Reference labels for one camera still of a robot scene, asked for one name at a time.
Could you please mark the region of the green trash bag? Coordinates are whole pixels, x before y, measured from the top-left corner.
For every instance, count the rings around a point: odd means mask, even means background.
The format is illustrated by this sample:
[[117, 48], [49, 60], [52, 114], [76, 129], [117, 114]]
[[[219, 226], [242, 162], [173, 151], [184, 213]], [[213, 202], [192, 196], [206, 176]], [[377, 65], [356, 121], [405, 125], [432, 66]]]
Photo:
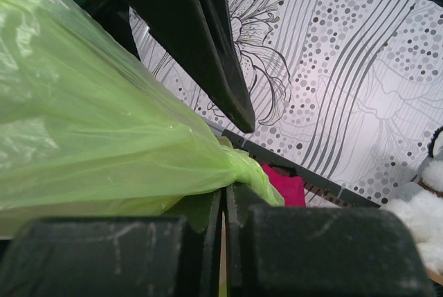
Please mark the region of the green trash bag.
[[1, 234], [49, 216], [155, 215], [243, 182], [284, 199], [72, 0], [1, 0]]

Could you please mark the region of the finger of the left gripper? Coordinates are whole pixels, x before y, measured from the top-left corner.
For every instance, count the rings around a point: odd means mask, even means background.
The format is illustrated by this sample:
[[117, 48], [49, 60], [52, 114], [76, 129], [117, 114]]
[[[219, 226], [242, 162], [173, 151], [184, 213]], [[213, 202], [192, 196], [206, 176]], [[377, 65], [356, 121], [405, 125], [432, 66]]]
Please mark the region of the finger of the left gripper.
[[151, 36], [242, 132], [255, 112], [235, 52], [227, 0], [126, 0]]

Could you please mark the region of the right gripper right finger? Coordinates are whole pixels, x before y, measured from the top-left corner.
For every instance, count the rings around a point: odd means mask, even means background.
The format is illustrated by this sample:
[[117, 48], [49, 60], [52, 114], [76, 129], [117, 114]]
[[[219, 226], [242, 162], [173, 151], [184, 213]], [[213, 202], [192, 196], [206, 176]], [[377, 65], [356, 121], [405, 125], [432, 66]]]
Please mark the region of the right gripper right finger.
[[229, 296], [431, 296], [398, 217], [376, 208], [271, 206], [248, 186], [226, 191]]

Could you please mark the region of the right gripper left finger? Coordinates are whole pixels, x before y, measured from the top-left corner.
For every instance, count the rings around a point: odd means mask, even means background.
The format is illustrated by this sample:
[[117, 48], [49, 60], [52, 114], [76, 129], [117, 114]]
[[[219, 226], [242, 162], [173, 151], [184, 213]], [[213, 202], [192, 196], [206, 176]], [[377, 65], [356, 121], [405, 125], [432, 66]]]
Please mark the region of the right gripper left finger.
[[38, 219], [1, 257], [1, 295], [216, 296], [221, 227], [220, 191], [160, 216]]

